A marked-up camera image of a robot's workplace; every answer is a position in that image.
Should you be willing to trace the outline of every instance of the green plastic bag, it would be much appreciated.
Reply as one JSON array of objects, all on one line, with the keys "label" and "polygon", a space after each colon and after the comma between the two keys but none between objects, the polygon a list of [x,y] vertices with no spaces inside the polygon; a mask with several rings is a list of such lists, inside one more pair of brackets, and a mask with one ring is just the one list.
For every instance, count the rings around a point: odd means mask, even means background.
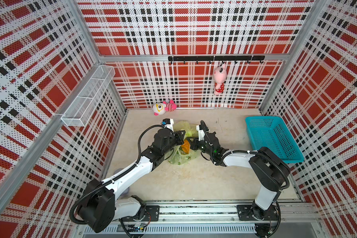
[{"label": "green plastic bag", "polygon": [[[195,124],[189,124],[187,121],[179,121],[173,124],[174,131],[185,130],[184,141],[187,137],[197,137],[198,131],[196,130]],[[168,152],[165,159],[168,159],[168,162],[171,164],[181,165],[185,164],[191,159],[194,159],[198,156],[198,153],[188,149],[188,144],[183,146],[178,145],[173,148],[173,152]]]}]

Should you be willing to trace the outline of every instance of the perforated panel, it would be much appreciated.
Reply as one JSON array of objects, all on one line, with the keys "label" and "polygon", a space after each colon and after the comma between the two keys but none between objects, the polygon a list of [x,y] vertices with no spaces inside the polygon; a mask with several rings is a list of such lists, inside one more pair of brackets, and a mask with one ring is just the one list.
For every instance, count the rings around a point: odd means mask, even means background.
[{"label": "perforated panel", "polygon": [[330,1],[264,112],[283,118],[304,163],[292,174],[333,237],[357,237],[357,1]]},{"label": "perforated panel", "polygon": [[78,0],[102,55],[287,53],[313,0]]},{"label": "perforated panel", "polygon": [[93,64],[62,1],[0,1],[0,183]]},{"label": "perforated panel", "polygon": [[114,82],[127,108],[174,100],[178,107],[257,108],[281,61],[226,62],[225,90],[214,96],[213,71],[221,62],[128,62],[115,67]]},{"label": "perforated panel", "polygon": [[0,237],[68,238],[76,226],[69,209],[89,181],[100,179],[122,115],[106,89],[86,127],[62,126],[1,214]]}]

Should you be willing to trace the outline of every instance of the black cable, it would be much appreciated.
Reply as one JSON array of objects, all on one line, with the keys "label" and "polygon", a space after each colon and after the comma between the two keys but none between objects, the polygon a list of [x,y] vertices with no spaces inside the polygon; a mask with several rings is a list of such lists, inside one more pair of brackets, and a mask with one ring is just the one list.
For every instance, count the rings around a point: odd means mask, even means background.
[{"label": "black cable", "polygon": [[175,149],[173,148],[173,149],[172,149],[172,153],[171,153],[166,159],[164,159],[164,160],[169,159],[169,158],[173,155],[174,152],[175,152]]},{"label": "black cable", "polygon": [[211,146],[210,147],[210,160],[212,161],[213,164],[215,164],[214,160],[213,160],[213,143],[210,141],[210,138],[209,136],[207,135],[207,132],[206,132],[206,124],[203,120],[200,121],[201,123],[201,126],[202,126],[202,129],[204,130],[204,133],[205,133],[205,136],[207,137],[208,141],[209,141],[209,145]]},{"label": "black cable", "polygon": [[278,171],[279,173],[282,175],[282,177],[284,178],[284,181],[286,182],[286,184],[284,186],[281,186],[279,191],[282,191],[283,189],[289,188],[290,187],[290,181],[288,181],[288,177],[284,174],[283,170],[280,168],[280,166],[275,163],[274,160],[272,160],[269,156],[259,153],[259,152],[255,152],[255,151],[250,151],[251,154],[253,155],[258,155],[264,159],[266,159],[271,165],[273,165]]},{"label": "black cable", "polygon": [[210,159],[205,158],[205,156],[202,154],[202,151],[201,151],[201,156],[202,156],[204,159],[206,159],[206,160],[209,160],[209,161],[210,161]]},{"label": "black cable", "polygon": [[[224,155],[222,156],[221,160],[220,160],[219,163],[216,164],[216,165],[220,165],[220,164],[224,161],[224,159],[226,158],[226,156],[231,155],[231,153],[238,153],[238,152],[239,152],[239,153],[248,154],[248,152],[245,151],[245,150],[233,150],[232,152],[231,152],[231,151],[230,151],[230,152],[227,152],[226,154],[224,154]],[[284,178],[284,181],[286,182],[286,184],[285,184],[284,186],[281,186],[281,187],[280,187],[280,189],[279,189],[280,191],[282,191],[283,189],[286,189],[286,188],[290,187],[290,182],[289,182],[287,176],[284,174],[284,172],[283,172],[283,170],[280,168],[280,166],[279,166],[277,163],[275,163],[275,161],[273,161],[270,157],[268,157],[267,155],[262,154],[262,153],[260,153],[260,152],[250,151],[250,154],[258,155],[259,157],[261,157],[261,158],[263,158],[263,159],[266,159],[272,166],[274,166],[274,167],[279,171],[279,173],[281,174],[281,176]]]},{"label": "black cable", "polygon": [[267,235],[267,236],[264,236],[265,238],[267,237],[270,237],[270,236],[272,236],[275,232],[276,232],[276,230],[279,228],[279,225],[280,225],[280,221],[281,221],[281,212],[280,212],[280,207],[279,207],[279,203],[276,201],[276,208],[277,208],[277,224],[276,224],[276,226],[275,226],[275,228],[274,228],[274,230],[272,231],[272,233],[270,233],[269,235]]},{"label": "black cable", "polygon": [[153,126],[148,127],[147,130],[143,131],[143,133],[139,136],[139,140],[137,141],[137,149],[138,149],[138,152],[139,152],[139,153],[138,153],[137,160],[136,160],[135,164],[138,164],[139,161],[140,161],[140,158],[142,157],[142,149],[140,148],[140,141],[142,140],[142,137],[144,136],[144,134],[145,134],[147,131],[151,130],[151,129],[154,128],[154,127],[164,128],[164,126],[162,126],[162,125],[153,125]]},{"label": "black cable", "polygon": [[267,237],[272,236],[276,232],[276,230],[279,228],[279,225],[280,225],[281,212],[280,212],[279,203],[277,201],[276,201],[276,207],[277,207],[277,224],[276,224],[274,230],[272,231],[272,233],[269,234]]},{"label": "black cable", "polygon": [[120,224],[122,225],[122,228],[123,228],[124,232],[128,235],[128,237],[129,237],[129,238],[133,238],[133,236],[132,236],[132,235],[128,232],[128,230],[126,229],[126,226],[124,226],[124,223],[123,223],[122,218],[119,218],[119,221],[120,221]]},{"label": "black cable", "polygon": [[140,161],[140,158],[142,156],[142,149],[140,148],[140,141],[142,140],[142,137],[143,135],[149,131],[150,129],[154,128],[154,127],[161,127],[161,128],[164,128],[164,126],[162,125],[153,125],[153,126],[150,126],[148,127],[145,131],[143,131],[143,133],[140,135],[139,137],[139,140],[137,141],[137,148],[138,148],[138,157],[137,157],[137,160],[135,161],[135,163],[129,167],[126,171],[124,171],[123,173],[119,174],[118,176],[116,176],[115,178],[105,182],[104,184],[100,185],[98,188],[95,188],[94,190],[92,190],[91,192],[83,195],[82,197],[80,197],[74,204],[73,206],[71,207],[70,211],[69,211],[69,217],[70,217],[70,220],[76,224],[79,224],[79,225],[86,225],[87,223],[85,221],[82,221],[82,220],[78,220],[75,216],[74,216],[74,212],[75,212],[75,209],[77,208],[78,204],[80,204],[83,200],[85,200],[86,197],[88,196],[93,196],[95,195],[96,193],[100,192],[100,190],[104,187],[106,187],[107,185],[117,181],[119,178],[123,177],[124,175],[128,174],[131,170],[133,170],[133,168],[136,167],[136,165],[139,163]]}]

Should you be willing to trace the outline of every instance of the stuffed toy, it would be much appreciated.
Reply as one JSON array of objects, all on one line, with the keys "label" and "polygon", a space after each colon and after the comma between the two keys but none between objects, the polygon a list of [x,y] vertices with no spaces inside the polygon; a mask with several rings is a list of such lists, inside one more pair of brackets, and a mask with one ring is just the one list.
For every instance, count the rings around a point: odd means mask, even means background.
[{"label": "stuffed toy", "polygon": [[214,70],[214,95],[217,96],[224,92],[224,82],[226,80],[226,77],[226,64],[222,64],[220,67]]},{"label": "stuffed toy", "polygon": [[156,103],[155,105],[153,105],[152,110],[153,110],[153,114],[155,116],[158,116],[164,114],[166,111],[173,112],[174,110],[176,110],[176,108],[177,105],[175,104],[175,102],[173,100],[170,100],[168,103],[167,102]]}]

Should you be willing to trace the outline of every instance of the floor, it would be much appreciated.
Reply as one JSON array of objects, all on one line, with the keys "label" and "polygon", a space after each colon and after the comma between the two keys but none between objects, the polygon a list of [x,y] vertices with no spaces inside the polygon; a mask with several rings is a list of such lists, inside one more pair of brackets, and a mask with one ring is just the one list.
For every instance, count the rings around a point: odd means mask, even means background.
[{"label": "floor", "polygon": [[[137,141],[147,127],[160,124],[165,118],[175,122],[199,124],[204,120],[209,132],[216,131],[220,145],[228,149],[251,150],[245,118],[260,115],[258,109],[177,109],[154,116],[152,110],[129,110],[107,177],[137,158]],[[141,141],[142,151],[151,145],[157,129],[148,131]],[[184,165],[164,161],[151,173],[132,184],[128,195],[148,200],[253,200],[260,182],[252,169],[214,166],[201,156]],[[284,190],[280,199],[297,199],[295,189]]]}]

